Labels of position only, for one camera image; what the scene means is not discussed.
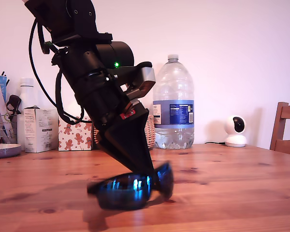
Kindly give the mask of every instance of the table wood grain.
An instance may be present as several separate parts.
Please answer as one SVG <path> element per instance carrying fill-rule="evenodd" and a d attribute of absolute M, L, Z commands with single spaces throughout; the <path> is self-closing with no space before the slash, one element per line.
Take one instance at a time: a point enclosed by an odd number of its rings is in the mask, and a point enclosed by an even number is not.
<path fill-rule="evenodd" d="M 107 211 L 86 186 L 128 172 L 101 151 L 0 159 L 0 232 L 287 232 L 290 155 L 247 146 L 151 151 L 172 162 L 174 194 L 146 208 Z"/>

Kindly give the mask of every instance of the red label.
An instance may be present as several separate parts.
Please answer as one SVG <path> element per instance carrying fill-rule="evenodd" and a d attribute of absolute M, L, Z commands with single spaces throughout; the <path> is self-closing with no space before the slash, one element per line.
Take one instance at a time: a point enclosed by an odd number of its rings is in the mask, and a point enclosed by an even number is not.
<path fill-rule="evenodd" d="M 120 116 L 123 120 L 125 120 L 126 118 L 128 118 L 134 114 L 135 114 L 135 110 L 131 110 L 131 111 L 127 112 L 126 114 L 122 113 Z"/>

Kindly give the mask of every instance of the white box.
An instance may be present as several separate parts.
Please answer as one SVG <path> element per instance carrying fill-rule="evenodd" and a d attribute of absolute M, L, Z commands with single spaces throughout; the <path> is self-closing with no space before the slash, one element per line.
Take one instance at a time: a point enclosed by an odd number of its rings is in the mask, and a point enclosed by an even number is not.
<path fill-rule="evenodd" d="M 25 152 L 38 153 L 58 147 L 56 110 L 24 109 Z"/>

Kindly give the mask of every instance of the bottle cap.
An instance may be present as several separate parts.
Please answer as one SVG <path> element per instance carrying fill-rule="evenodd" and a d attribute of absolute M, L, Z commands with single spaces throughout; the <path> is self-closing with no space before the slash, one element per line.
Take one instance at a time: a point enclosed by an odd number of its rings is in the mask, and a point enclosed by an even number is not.
<path fill-rule="evenodd" d="M 33 87 L 34 81 L 32 78 L 21 78 L 20 79 L 20 86 L 30 86 Z"/>
<path fill-rule="evenodd" d="M 168 59 L 178 59 L 178 54 L 170 54 L 168 55 Z"/>

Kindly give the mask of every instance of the white camera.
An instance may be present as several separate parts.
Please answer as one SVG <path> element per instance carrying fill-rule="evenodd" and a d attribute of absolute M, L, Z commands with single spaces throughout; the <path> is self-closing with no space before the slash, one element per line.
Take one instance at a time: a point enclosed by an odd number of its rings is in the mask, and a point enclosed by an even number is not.
<path fill-rule="evenodd" d="M 225 123 L 225 131 L 228 134 L 226 145 L 233 147 L 244 147 L 246 145 L 246 137 L 241 135 L 245 131 L 246 122 L 240 116 L 230 116 Z"/>

